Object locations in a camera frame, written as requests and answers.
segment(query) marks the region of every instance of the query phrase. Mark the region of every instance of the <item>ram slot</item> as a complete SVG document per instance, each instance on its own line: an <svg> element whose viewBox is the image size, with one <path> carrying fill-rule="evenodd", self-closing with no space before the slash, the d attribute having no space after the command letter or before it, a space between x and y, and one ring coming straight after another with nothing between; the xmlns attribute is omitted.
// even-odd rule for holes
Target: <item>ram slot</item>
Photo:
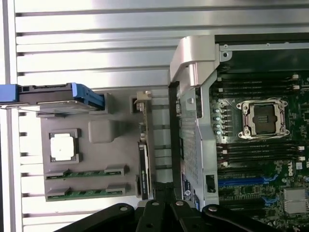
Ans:
<svg viewBox="0 0 309 232"><path fill-rule="evenodd" d="M226 174L262 175L263 170L261 168L256 168L256 167L222 168L218 170L218 175L226 175Z"/></svg>
<svg viewBox="0 0 309 232"><path fill-rule="evenodd" d="M295 156L256 156L256 157L233 157L228 158L226 161L229 163L244 163L244 162L257 162L257 161L276 161L276 160L295 160Z"/></svg>
<svg viewBox="0 0 309 232"><path fill-rule="evenodd" d="M225 93L224 90L223 92L214 92L213 95L218 98L248 98L248 97L260 97L264 96L266 98L270 97L285 97L285 96L291 96L294 95L293 90L281 90L281 91L255 91L255 92L230 92L230 93Z"/></svg>
<svg viewBox="0 0 309 232"><path fill-rule="evenodd" d="M249 148L256 149L256 148L269 148L269 147L295 147L297 148L298 142L297 141L280 141L280 142L269 142L269 141L263 141L263 142L249 142L249 143L236 143L236 144L217 144L218 148L222 149L235 149L235 150L248 150Z"/></svg>

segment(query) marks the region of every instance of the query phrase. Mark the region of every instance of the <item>green circuit board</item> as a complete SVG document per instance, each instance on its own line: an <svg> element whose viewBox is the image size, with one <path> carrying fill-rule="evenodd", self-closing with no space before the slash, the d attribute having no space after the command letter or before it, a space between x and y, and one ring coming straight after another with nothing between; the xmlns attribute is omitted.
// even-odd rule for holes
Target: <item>green circuit board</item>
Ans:
<svg viewBox="0 0 309 232"><path fill-rule="evenodd" d="M107 192L105 189L85 190L85 191L74 191L69 190L61 196L49 196L48 201L65 201L73 199L85 199L94 197L111 197L111 196L122 196L122 191Z"/></svg>
<svg viewBox="0 0 309 232"><path fill-rule="evenodd" d="M219 74L210 90L220 204L309 226L309 72Z"/></svg>

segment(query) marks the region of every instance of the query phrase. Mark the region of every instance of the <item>memory slot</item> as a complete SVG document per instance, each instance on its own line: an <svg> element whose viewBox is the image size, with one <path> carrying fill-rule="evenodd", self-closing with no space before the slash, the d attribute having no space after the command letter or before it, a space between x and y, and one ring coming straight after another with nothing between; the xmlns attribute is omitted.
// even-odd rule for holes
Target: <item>memory slot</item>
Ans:
<svg viewBox="0 0 309 232"><path fill-rule="evenodd" d="M262 175L263 170L261 168L248 167L248 168L224 168L218 170L218 175L224 174L255 174Z"/></svg>
<svg viewBox="0 0 309 232"><path fill-rule="evenodd" d="M263 149L263 150L246 150L246 151L227 151L227 155L232 156L262 156L262 155L297 155L298 151L295 149Z"/></svg>
<svg viewBox="0 0 309 232"><path fill-rule="evenodd" d="M222 147L225 149L243 149L243 148L257 148L257 147L274 147L274 146L290 146L290 147L297 147L297 141L263 141L263 142L249 142L249 143L236 143L236 144L217 144L217 147Z"/></svg>
<svg viewBox="0 0 309 232"><path fill-rule="evenodd" d="M264 184L264 178L235 178L235 179L221 179L218 180L219 187L228 186L244 186L244 185L262 185Z"/></svg>
<svg viewBox="0 0 309 232"><path fill-rule="evenodd" d="M256 156L256 157L233 157L228 158L230 163L244 163L244 162L257 162L257 161L273 161L273 160L295 160L295 156Z"/></svg>
<svg viewBox="0 0 309 232"><path fill-rule="evenodd" d="M222 89L222 91L224 93L230 93L230 92L238 92L238 93L242 93L242 92L247 92L247 91L279 91L279 90L292 90L293 86L246 86L246 87L241 87L241 86L225 86L225 85L218 85L215 88L213 88L213 91L218 91L219 89Z"/></svg>
<svg viewBox="0 0 309 232"><path fill-rule="evenodd" d="M289 82L294 81L293 73L237 73L237 74L221 74L220 79L222 82Z"/></svg>
<svg viewBox="0 0 309 232"><path fill-rule="evenodd" d="M282 90L282 91L252 91L252 92L216 92L214 96L220 98L242 98L242 97L284 97L293 95L295 92L293 90Z"/></svg>

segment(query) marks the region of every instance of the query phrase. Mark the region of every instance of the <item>screw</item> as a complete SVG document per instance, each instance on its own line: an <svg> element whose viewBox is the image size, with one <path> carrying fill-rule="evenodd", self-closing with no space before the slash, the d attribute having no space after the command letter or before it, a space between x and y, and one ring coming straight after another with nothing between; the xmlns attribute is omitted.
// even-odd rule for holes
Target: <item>screw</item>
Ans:
<svg viewBox="0 0 309 232"><path fill-rule="evenodd" d="M208 210L212 212L217 212L218 209L215 206L209 206Z"/></svg>
<svg viewBox="0 0 309 232"><path fill-rule="evenodd" d="M181 206L181 205L183 205L183 202L181 202L181 201L176 202L176 205Z"/></svg>
<svg viewBox="0 0 309 232"><path fill-rule="evenodd" d="M189 103L189 104L193 104L193 103L194 103L194 99L193 99L193 98L189 98L189 99L188 99L188 103Z"/></svg>

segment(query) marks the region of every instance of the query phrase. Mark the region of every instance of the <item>metal slat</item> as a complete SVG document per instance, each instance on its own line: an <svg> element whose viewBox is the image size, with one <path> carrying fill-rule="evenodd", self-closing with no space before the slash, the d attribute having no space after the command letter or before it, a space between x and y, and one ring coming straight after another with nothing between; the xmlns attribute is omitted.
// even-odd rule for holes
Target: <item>metal slat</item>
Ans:
<svg viewBox="0 0 309 232"><path fill-rule="evenodd" d="M25 16L16 32L308 24L308 9Z"/></svg>
<svg viewBox="0 0 309 232"><path fill-rule="evenodd" d="M139 86L167 86L168 71L141 70L122 72L74 71L74 72L31 72L18 78L20 85L58 85L76 82L89 88L117 88Z"/></svg>
<svg viewBox="0 0 309 232"><path fill-rule="evenodd" d="M135 41L107 41L87 43L43 43L17 45L17 52L50 52L50 51L82 51L102 49L128 49L128 48L160 48L172 47L176 49L179 39L165 40L135 40Z"/></svg>
<svg viewBox="0 0 309 232"><path fill-rule="evenodd" d="M48 43L72 43L72 42L89 42L89 41L109 41L109 40L143 40L148 39L169 39L183 38L189 35L208 35L208 34L248 34L248 33L287 33L287 32L309 32L309 26L306 25L250 25L241 27L217 26L214 28L200 29L165 29L161 28L154 31L116 31L116 32L77 32L77 33L53 33L38 35L17 36L17 44L48 44Z"/></svg>
<svg viewBox="0 0 309 232"><path fill-rule="evenodd" d="M25 12L62 12L62 11L89 11L89 10L132 10L132 9L181 9L193 7L253 7L253 6L295 6L309 5L307 0L156 0L156 1L114 1L114 0L91 0L91 1L74 1L74 0L15 0L15 8L18 13Z"/></svg>
<svg viewBox="0 0 309 232"><path fill-rule="evenodd" d="M25 55L17 58L18 72L60 70L87 70L168 66L173 50L105 52L105 53L52 53Z"/></svg>

